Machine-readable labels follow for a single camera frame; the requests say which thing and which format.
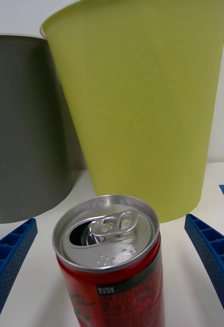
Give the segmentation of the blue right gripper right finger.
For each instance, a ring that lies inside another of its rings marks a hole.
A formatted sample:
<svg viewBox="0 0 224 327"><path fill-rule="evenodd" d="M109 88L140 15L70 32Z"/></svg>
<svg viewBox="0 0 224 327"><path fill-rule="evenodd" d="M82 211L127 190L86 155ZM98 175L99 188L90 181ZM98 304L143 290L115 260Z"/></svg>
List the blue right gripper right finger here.
<svg viewBox="0 0 224 327"><path fill-rule="evenodd" d="M224 236L192 214L186 215L184 228L224 309Z"/></svg>

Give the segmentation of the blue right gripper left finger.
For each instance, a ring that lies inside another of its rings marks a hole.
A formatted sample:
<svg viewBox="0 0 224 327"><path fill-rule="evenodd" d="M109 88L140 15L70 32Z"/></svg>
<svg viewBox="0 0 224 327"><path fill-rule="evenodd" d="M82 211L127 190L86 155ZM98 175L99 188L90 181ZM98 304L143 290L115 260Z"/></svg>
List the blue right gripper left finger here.
<svg viewBox="0 0 224 327"><path fill-rule="evenodd" d="M0 314L37 233L31 218L0 240Z"/></svg>

